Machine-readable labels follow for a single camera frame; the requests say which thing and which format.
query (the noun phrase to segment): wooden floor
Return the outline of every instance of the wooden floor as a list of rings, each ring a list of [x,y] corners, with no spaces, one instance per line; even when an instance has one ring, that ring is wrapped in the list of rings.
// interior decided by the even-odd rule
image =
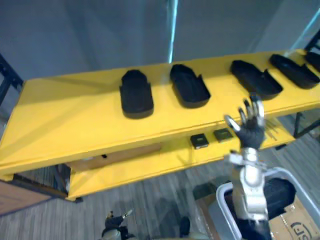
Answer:
[[[293,132],[293,116],[280,120]],[[270,167],[280,166],[292,172],[320,207],[320,143],[310,134],[279,151],[264,150],[260,158]],[[97,240],[108,211],[118,215],[129,209],[134,209],[134,214],[125,221],[139,239],[177,236],[182,216],[190,217],[194,231],[205,233],[195,198],[226,182],[229,170],[230,166],[222,161],[214,162],[98,192],[84,197],[79,204],[50,200],[0,217],[0,238]]]

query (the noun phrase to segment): small black object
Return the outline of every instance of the small black object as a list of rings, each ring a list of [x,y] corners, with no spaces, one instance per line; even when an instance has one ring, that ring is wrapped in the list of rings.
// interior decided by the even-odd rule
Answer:
[[[154,112],[151,85],[139,70],[129,70],[122,77],[120,86],[123,114],[131,119],[141,119]]]
[[[320,73],[320,54],[308,52],[304,58]]]
[[[203,133],[191,136],[190,140],[194,149],[205,148],[209,145],[209,142]]]
[[[183,64],[173,65],[170,78],[173,82],[173,90],[184,107],[199,108],[209,101],[211,95],[202,75],[197,77],[190,67]]]
[[[190,226],[190,219],[187,216],[182,217],[179,226],[180,238],[185,238],[189,235]]]
[[[273,54],[269,60],[273,66],[302,89],[311,89],[320,83],[319,77],[310,71],[305,64],[299,66],[291,59],[279,54]]]
[[[267,180],[263,192],[266,198],[269,220],[285,213],[285,207],[292,204],[296,196],[295,186],[288,180],[281,178]]]
[[[231,132],[227,128],[215,130],[213,134],[219,143],[233,138]]]
[[[234,60],[231,72],[249,93],[256,93],[263,100],[272,99],[283,90],[267,69],[262,72],[249,62]]]

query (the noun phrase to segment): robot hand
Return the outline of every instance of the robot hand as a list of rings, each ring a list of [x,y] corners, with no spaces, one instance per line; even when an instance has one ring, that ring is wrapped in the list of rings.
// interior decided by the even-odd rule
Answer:
[[[259,166],[258,150],[265,138],[264,106],[256,95],[250,96],[244,111],[239,107],[241,126],[229,115],[224,117],[227,125],[240,140],[241,155],[231,153],[229,162],[234,164],[231,174],[232,201],[237,225],[247,240],[271,240],[268,223],[267,201],[264,195],[265,177]]]
[[[265,138],[264,106],[260,98],[256,95],[250,96],[252,107],[247,100],[244,100],[247,117],[239,107],[241,126],[229,115],[224,116],[227,125],[235,132],[240,140],[241,148],[253,148],[258,150]]]

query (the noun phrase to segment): shelf surface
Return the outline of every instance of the shelf surface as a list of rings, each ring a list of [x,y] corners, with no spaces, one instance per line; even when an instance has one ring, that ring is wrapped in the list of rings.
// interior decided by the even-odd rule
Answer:
[[[202,74],[211,93],[200,108],[182,107],[169,80],[171,64],[37,78],[26,81],[0,145],[0,174],[12,174],[196,133],[224,128],[224,114],[239,120],[238,106],[248,92],[231,75],[233,60],[268,68],[284,90],[264,101],[267,118],[320,105],[320,84],[301,89],[273,68],[260,52],[179,62]],[[298,63],[303,58],[291,56]],[[121,108],[121,77],[139,69],[152,87],[154,113],[143,119],[126,118]]]
[[[262,148],[270,148],[294,140],[289,132],[276,119],[268,120],[266,139]],[[105,167],[72,172],[70,176],[69,197],[92,194],[120,185],[140,181],[197,165],[221,160],[230,150],[239,150],[239,140],[235,137],[218,143],[212,132],[205,134],[209,146],[195,150],[189,137],[165,142],[163,148],[155,153],[114,163]]]

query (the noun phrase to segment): metal wrist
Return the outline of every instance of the metal wrist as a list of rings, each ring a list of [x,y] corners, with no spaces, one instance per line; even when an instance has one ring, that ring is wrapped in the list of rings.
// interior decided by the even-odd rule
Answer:
[[[258,162],[258,150],[252,147],[241,148],[241,155],[245,161]]]

